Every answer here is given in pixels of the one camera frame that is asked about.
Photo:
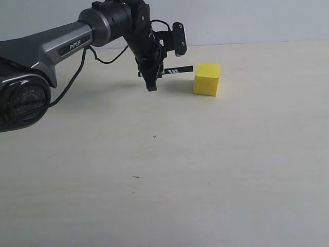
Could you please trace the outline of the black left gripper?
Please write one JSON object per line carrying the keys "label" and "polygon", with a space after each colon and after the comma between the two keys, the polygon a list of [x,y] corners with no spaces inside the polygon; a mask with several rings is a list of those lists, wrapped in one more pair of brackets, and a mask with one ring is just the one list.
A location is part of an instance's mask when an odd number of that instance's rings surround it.
{"label": "black left gripper", "polygon": [[148,15],[130,15],[129,28],[124,34],[149,92],[157,91],[157,79],[163,72],[163,48],[152,27],[154,22],[168,24],[159,19],[152,20]]}

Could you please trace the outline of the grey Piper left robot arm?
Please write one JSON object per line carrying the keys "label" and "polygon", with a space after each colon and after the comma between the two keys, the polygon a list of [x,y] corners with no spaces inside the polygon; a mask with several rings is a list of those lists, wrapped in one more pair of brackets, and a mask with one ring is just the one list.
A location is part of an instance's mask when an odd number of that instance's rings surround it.
{"label": "grey Piper left robot arm", "polygon": [[1,131],[27,128],[55,104],[51,89],[57,86],[57,64],[121,37],[133,52],[148,91],[155,91],[165,50],[144,1],[95,1],[73,23],[2,41]]}

